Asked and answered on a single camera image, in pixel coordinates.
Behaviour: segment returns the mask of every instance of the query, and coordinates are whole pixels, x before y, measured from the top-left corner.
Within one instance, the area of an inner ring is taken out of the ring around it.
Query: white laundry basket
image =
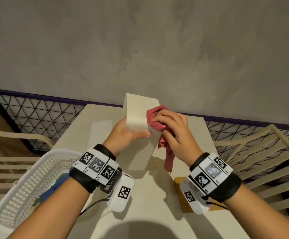
[[[12,232],[28,216],[35,200],[49,189],[62,173],[81,155],[65,149],[44,154],[0,201],[0,229]]]

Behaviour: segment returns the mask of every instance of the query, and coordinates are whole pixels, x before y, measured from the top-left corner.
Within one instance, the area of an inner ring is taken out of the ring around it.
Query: black cable
[[[224,206],[222,206],[222,205],[219,205],[219,204],[217,204],[217,203],[213,203],[213,202],[206,202],[206,204],[207,205],[217,205],[217,206],[219,206],[219,207],[222,207],[223,209],[226,209],[226,210],[229,210],[229,209],[227,209],[226,207],[224,207]]]
[[[105,199],[100,199],[99,201],[96,201],[95,203],[93,203],[92,205],[90,205],[86,209],[84,209],[83,212],[79,214],[79,216],[81,216],[83,213],[86,212],[86,210],[90,209],[92,206],[94,206],[95,204],[99,203],[100,201],[109,201],[109,199],[105,198]]]

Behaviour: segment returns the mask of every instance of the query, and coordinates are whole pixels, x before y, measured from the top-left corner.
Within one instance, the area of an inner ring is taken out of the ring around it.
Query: blue cloth
[[[39,197],[41,198],[41,204],[46,201],[62,184],[69,178],[69,173],[63,175],[54,185],[52,185],[48,190],[43,192]]]

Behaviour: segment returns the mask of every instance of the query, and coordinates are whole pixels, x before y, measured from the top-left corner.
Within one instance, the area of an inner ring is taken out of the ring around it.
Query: pink rag
[[[168,130],[169,132],[173,133],[172,130],[167,127],[166,125],[162,124],[161,122],[157,121],[157,122],[153,122],[151,121],[152,118],[154,118],[156,116],[156,114],[158,113],[158,111],[162,110],[162,109],[166,109],[168,110],[168,108],[166,106],[157,106],[155,108],[152,108],[150,110],[147,110],[147,123],[155,130],[157,130],[158,132],[162,132],[163,129]],[[172,152],[167,140],[165,139],[165,137],[163,135],[161,135],[160,141],[159,141],[159,145],[158,148],[164,147],[166,148],[166,158],[165,158],[165,170],[168,172],[172,172],[172,167],[173,167],[173,160],[174,160],[174,153]]]

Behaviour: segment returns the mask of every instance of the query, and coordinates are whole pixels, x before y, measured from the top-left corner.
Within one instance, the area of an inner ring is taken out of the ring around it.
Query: concrete wall
[[[289,124],[289,0],[0,0],[0,89]]]

